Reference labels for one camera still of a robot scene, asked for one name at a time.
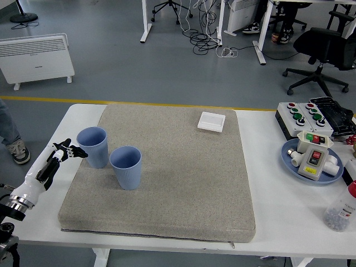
space heater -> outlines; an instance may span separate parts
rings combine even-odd
[[[9,84],[19,90],[22,82],[67,77],[73,64],[65,33],[0,40],[0,69]]]
[[[236,36],[234,31],[249,25],[259,2],[260,0],[234,0],[230,8],[228,30],[224,32]]]

desk leg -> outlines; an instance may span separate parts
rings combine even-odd
[[[147,3],[146,0],[142,0],[142,12],[144,14],[144,35],[142,35],[142,38],[140,40],[141,43],[145,43],[147,36],[149,35],[150,29],[152,27],[152,23],[147,23]]]
[[[94,253],[96,254],[96,260],[94,267],[106,267],[107,260],[109,258],[110,249],[95,249],[93,248]]]
[[[306,267],[313,258],[290,258],[293,267]]]
[[[354,32],[355,26],[356,26],[356,20],[353,20],[351,22],[351,25],[350,25],[350,27],[349,27],[349,29],[347,31],[347,34],[346,34],[345,38],[349,38],[349,36]]]
[[[252,44],[255,46],[256,54],[258,56],[258,59],[259,59],[261,65],[266,65],[266,60],[262,54],[262,49],[263,49],[263,44],[264,44],[265,38],[266,38],[269,19],[271,17],[271,13],[272,13],[272,7],[273,7],[273,2],[271,0],[269,0],[268,4],[267,4],[267,11],[265,13],[265,18],[263,19],[260,39],[258,40],[258,42],[257,41],[252,42]]]
[[[224,10],[225,10],[225,0],[221,0],[220,4],[220,17],[219,17],[219,26],[216,28],[217,38],[220,40],[219,46],[222,46],[223,37],[221,36],[221,32],[223,31],[223,21],[224,21]]]

shoe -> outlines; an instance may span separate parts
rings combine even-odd
[[[288,43],[291,37],[291,29],[284,29],[280,43]]]
[[[24,142],[21,139],[16,140],[14,143],[7,145],[6,147],[9,149],[13,160],[17,164],[21,165],[29,161],[29,150],[25,147]]]
[[[243,30],[243,33],[246,34],[260,33],[260,24],[254,22],[251,25],[248,25],[247,28]]]

yellow floor line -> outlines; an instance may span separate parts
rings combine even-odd
[[[121,102],[105,100],[82,100],[82,99],[63,99],[47,97],[22,97],[22,96],[0,96],[5,100],[19,101],[42,101],[42,102],[63,102],[63,103],[84,103],[84,104],[131,104],[131,105],[150,105],[150,106],[171,106],[171,107],[202,107],[202,108],[224,108],[230,110],[251,110],[251,111],[276,111],[268,108],[247,108],[247,107],[215,107],[215,106],[197,106],[197,105],[178,105],[178,104],[161,104],[161,103],[138,103],[138,102]]]

gray floor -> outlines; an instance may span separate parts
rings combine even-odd
[[[215,50],[204,56],[195,55],[193,45],[182,35],[173,11],[168,8],[156,16],[149,37],[142,44],[142,4],[139,0],[20,2],[25,12],[38,14],[39,25],[11,29],[14,26],[9,21],[10,15],[14,14],[12,5],[0,12],[0,39],[64,32],[68,35],[76,72],[71,84],[67,84],[65,78],[28,82],[23,83],[19,91],[14,91],[13,85],[0,75],[0,97],[7,98],[5,102],[31,151],[31,162],[43,150],[67,109],[76,102],[122,101],[276,109],[279,102],[307,102],[310,98],[324,96],[316,83],[295,89],[293,96],[286,94],[289,85],[301,77],[292,73],[287,78],[283,77],[281,73],[285,68],[315,70],[317,67],[307,64],[308,58],[304,55],[281,61],[266,58],[266,66],[259,64],[253,48],[240,50],[237,58],[219,58]],[[160,2],[148,1],[149,16],[153,5]],[[183,3],[189,4],[189,1],[184,0]],[[332,8],[332,3],[313,4],[301,9],[298,18],[308,22],[308,28],[325,27],[328,11]],[[212,11],[219,14],[215,7]],[[224,29],[227,28],[228,12],[225,12]],[[199,13],[196,9],[192,13],[194,17],[189,20],[191,28],[199,29]],[[294,25],[294,31],[291,43],[286,45],[272,43],[268,32],[264,53],[274,58],[295,54],[293,40],[302,31],[298,25]],[[256,38],[242,33],[236,37],[223,34],[223,47],[251,46]],[[326,65],[324,73],[350,84],[347,94],[341,92],[340,86],[329,85],[329,89],[343,107],[356,110],[354,71],[341,72]],[[17,166],[3,146],[0,147],[0,158],[0,182],[13,186],[23,183],[31,162]],[[29,267],[87,267],[93,266],[95,259],[90,249],[20,244],[19,252],[22,266]],[[108,266],[282,267],[283,263],[283,258],[261,262],[255,256],[114,250]],[[291,266],[289,259],[286,266]],[[316,259],[309,266],[345,267],[346,260]]]

